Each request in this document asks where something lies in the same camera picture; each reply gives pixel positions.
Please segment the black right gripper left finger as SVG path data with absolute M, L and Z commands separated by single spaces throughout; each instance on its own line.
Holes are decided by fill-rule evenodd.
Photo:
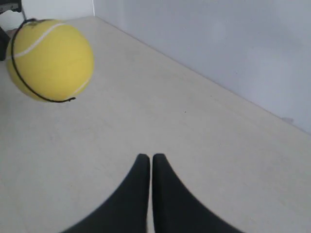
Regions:
M 115 192 L 66 233 L 145 233 L 150 188 L 150 158 L 139 154 Z

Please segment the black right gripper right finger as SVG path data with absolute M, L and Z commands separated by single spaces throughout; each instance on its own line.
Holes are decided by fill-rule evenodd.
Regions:
M 240 233 L 206 208 L 181 182 L 165 154 L 152 164 L 152 206 L 156 233 Z

